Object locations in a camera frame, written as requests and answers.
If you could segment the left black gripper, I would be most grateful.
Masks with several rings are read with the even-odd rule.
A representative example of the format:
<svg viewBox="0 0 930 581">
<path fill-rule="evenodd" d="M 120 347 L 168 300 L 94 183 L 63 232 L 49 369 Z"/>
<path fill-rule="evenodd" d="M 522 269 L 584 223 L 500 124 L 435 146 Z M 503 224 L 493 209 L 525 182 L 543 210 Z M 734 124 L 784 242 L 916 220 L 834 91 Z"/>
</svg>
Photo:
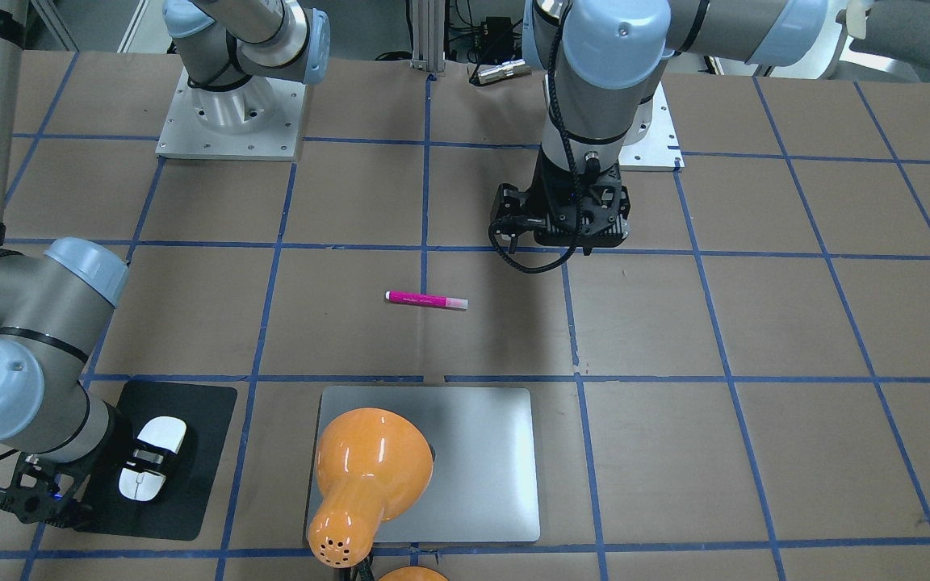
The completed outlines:
<svg viewBox="0 0 930 581">
<path fill-rule="evenodd" d="M 543 246 L 569 246 L 580 217 L 580 248 L 615 248 L 630 236 L 630 194 L 622 184 L 621 170 L 614 163 L 595 178 L 580 176 L 580 193 L 576 193 L 573 176 L 558 168 L 543 153 L 533 173 L 532 213 L 546 220 L 545 227 L 535 229 L 533 238 Z"/>
</svg>

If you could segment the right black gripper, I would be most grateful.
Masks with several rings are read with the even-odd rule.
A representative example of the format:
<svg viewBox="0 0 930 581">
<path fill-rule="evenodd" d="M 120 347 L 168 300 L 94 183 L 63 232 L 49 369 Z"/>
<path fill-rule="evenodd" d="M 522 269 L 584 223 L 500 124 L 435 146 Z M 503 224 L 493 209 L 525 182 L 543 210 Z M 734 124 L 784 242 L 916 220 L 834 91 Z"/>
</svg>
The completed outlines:
<svg viewBox="0 0 930 581">
<path fill-rule="evenodd" d="M 103 491 L 108 484 L 117 489 L 119 468 L 126 462 L 126 470 L 148 472 L 148 474 L 165 477 L 169 468 L 169 453 L 133 452 L 134 434 L 132 422 L 119 412 L 117 408 L 106 408 L 106 430 L 101 434 L 98 444 L 91 452 L 74 460 L 69 464 L 73 470 L 74 485 L 84 485 L 81 503 L 85 505 L 99 504 Z"/>
</svg>

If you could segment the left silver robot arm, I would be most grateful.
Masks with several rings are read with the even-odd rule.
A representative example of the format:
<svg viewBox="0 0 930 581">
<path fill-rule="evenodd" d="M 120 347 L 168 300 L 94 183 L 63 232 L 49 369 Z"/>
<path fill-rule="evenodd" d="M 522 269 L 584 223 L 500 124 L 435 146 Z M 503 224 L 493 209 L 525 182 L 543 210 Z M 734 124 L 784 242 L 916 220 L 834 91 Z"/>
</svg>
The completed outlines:
<svg viewBox="0 0 930 581">
<path fill-rule="evenodd" d="M 501 185 L 488 231 L 538 245 L 619 246 L 630 195 L 620 157 L 652 115 L 668 59 L 684 52 L 767 66 L 802 59 L 826 1 L 528 1 L 523 54 L 545 71 L 547 120 L 533 180 Z"/>
</svg>

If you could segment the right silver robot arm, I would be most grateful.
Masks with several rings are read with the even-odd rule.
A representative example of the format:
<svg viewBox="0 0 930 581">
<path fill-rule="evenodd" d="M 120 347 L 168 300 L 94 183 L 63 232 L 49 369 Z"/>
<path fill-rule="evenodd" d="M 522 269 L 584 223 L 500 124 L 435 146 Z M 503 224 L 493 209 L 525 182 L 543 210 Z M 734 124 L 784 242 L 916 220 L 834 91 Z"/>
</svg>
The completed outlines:
<svg viewBox="0 0 930 581">
<path fill-rule="evenodd" d="M 59 474 L 81 485 L 97 470 L 119 470 L 125 499 L 155 499 L 186 427 L 163 418 L 163 434 L 132 435 L 121 413 L 78 380 L 126 286 L 125 261 L 73 236 L 39 257 L 3 245 L 26 12 L 23 1 L 0 1 L 0 444 L 19 460 L 11 485 L 0 487 L 0 507 L 31 518 L 73 500 L 73 491 L 60 492 Z"/>
</svg>

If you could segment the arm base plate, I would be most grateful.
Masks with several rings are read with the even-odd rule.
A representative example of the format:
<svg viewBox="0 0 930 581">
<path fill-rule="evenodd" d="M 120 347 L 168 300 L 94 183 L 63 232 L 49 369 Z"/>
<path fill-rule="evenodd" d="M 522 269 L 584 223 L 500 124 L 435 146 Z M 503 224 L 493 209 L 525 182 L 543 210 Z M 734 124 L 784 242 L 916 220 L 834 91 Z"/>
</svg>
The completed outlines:
<svg viewBox="0 0 930 581">
<path fill-rule="evenodd" d="M 650 102 L 639 107 L 625 136 L 618 161 L 628 172 L 674 172 L 685 162 L 662 84 Z"/>
<path fill-rule="evenodd" d="M 188 84 L 182 71 L 156 153 L 184 161 L 288 161 L 300 151 L 308 86 L 252 77 L 229 92 Z"/>
</svg>

